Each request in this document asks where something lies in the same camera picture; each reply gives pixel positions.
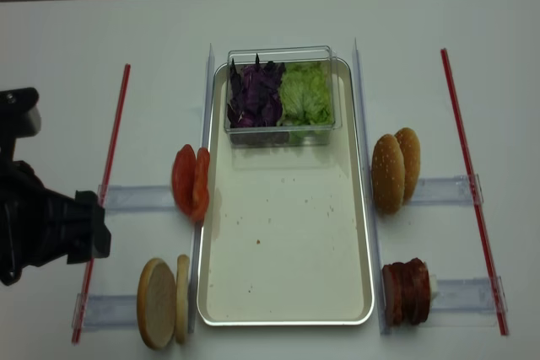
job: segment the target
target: red rod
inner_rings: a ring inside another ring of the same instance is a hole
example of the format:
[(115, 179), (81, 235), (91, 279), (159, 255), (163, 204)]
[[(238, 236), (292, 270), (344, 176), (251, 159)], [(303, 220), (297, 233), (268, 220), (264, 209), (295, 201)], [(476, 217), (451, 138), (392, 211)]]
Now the red rod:
[[(103, 202), (106, 195), (106, 186), (109, 185), (109, 179), (111, 177), (112, 161), (115, 157), (116, 140), (118, 139), (118, 131), (120, 130), (120, 120), (122, 119), (122, 110), (124, 108), (124, 100), (126, 99), (127, 82), (129, 81), (129, 73), (131, 72), (131, 65), (126, 64), (124, 67), (124, 76), (121, 81), (120, 94), (118, 95), (118, 104), (116, 105), (115, 123), (112, 126), (111, 142), (109, 142), (109, 153), (107, 154), (107, 160), (105, 161), (105, 172), (103, 173), (103, 180), (101, 184), (105, 186), (102, 189), (99, 197), (100, 205), (103, 207)], [(84, 311), (86, 310), (86, 303), (88, 299), (88, 291), (90, 288), (90, 279), (92, 278), (92, 269), (94, 268), (94, 258), (86, 264), (84, 270), (83, 287), (81, 288), (81, 301), (78, 309), (77, 324), (73, 330), (71, 338), (72, 344), (76, 345), (80, 341), (81, 331), (83, 329)]]
[[(469, 146), (467, 143), (467, 137), (465, 136), (465, 126), (463, 125), (462, 112), (459, 108), (459, 102), (457, 101), (456, 85), (454, 84), (454, 77), (452, 76), (452, 69), (450, 66), (450, 59), (448, 57), (448, 51), (446, 48), (440, 50), (440, 56), (442, 57), (442, 64), (445, 67), (446, 82), (448, 83), (448, 91), (450, 92), (450, 99), (452, 102), (452, 108), (454, 109), (454, 117), (456, 118), (457, 133), (459, 134), (459, 140), (462, 144), (463, 160), (465, 161), (465, 168), (469, 179), (474, 178), (473, 161), (471, 160), (471, 153), (469, 152)], [(478, 200), (478, 193), (474, 182), (470, 182), (471, 194), (474, 201)], [(486, 260), (486, 267), (488, 267), (489, 280), (491, 281), (491, 291), (495, 301), (495, 308), (497, 310), (497, 320), (499, 321), (500, 334), (502, 336), (508, 336), (508, 324), (506, 323), (506, 313), (502, 305), (502, 293), (499, 290), (500, 286), (497, 278), (497, 271), (495, 271), (495, 263), (493, 261), (493, 254), (491, 253), (491, 247), (489, 246), (488, 230), (486, 228), (486, 221), (483, 217), (483, 210), (481, 204), (474, 204), (474, 212), (476, 213), (476, 220), (478, 223), (478, 229), (480, 231), (480, 239), (482, 240), (483, 257)]]

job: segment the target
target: bread slice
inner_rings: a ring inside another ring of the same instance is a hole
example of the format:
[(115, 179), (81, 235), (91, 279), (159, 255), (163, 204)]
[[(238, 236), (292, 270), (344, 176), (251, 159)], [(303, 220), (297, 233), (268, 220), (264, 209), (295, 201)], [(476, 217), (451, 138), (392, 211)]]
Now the bread slice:
[(187, 276), (189, 272), (189, 257), (178, 256), (176, 268), (176, 327), (175, 338), (180, 344), (186, 343), (187, 339)]
[(405, 191), (405, 164), (397, 139), (383, 135), (373, 149), (371, 183), (377, 209), (385, 214), (397, 212)]
[(405, 163), (405, 191), (403, 203), (409, 201), (420, 175), (420, 141), (416, 132), (410, 128), (402, 128), (396, 132), (399, 148), (402, 150)]
[(137, 323), (146, 346), (163, 349), (175, 330), (175, 276), (159, 258), (143, 268), (137, 290)]

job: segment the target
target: plastic container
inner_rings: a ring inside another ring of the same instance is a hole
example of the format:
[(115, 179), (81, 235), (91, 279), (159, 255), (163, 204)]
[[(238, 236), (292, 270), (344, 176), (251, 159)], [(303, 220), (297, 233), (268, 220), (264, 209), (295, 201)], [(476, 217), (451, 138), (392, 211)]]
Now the plastic container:
[[(232, 98), (230, 84), (230, 68), (234, 61), (236, 71), (242, 76), (243, 67), (259, 62), (264, 67), (267, 62), (284, 63), (285, 70), (291, 63), (319, 62), (327, 79), (330, 93), (332, 121), (325, 125), (312, 126), (259, 126), (250, 128), (231, 128), (227, 117), (227, 104)], [(301, 48), (282, 48), (272, 50), (231, 51), (227, 58), (227, 89), (224, 104), (224, 130), (234, 148), (275, 147), (294, 145), (325, 145), (330, 142), (332, 129), (340, 126), (339, 85), (337, 79), (336, 59), (328, 46), (311, 46)]]

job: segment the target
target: baking tray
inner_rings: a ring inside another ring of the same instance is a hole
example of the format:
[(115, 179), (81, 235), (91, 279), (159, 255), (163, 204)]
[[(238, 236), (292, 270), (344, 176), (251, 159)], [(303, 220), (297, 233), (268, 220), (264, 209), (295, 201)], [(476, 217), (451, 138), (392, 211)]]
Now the baking tray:
[(209, 325), (357, 325), (374, 307), (351, 72), (337, 61), (342, 126), (325, 146), (236, 149), (213, 81), (197, 303)]

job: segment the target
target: tomato slice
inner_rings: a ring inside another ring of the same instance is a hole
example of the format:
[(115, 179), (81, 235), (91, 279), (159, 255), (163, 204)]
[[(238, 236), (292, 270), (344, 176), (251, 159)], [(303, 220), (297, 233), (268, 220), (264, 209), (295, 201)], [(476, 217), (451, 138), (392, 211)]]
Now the tomato slice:
[(210, 194), (208, 193), (208, 168), (210, 167), (210, 153), (206, 148), (199, 148), (197, 163), (195, 165), (195, 179), (192, 188), (193, 222), (202, 221), (208, 210)]
[(175, 203), (188, 217), (193, 211), (193, 184), (195, 182), (195, 152), (191, 145), (184, 147), (176, 154), (172, 167), (172, 194)]

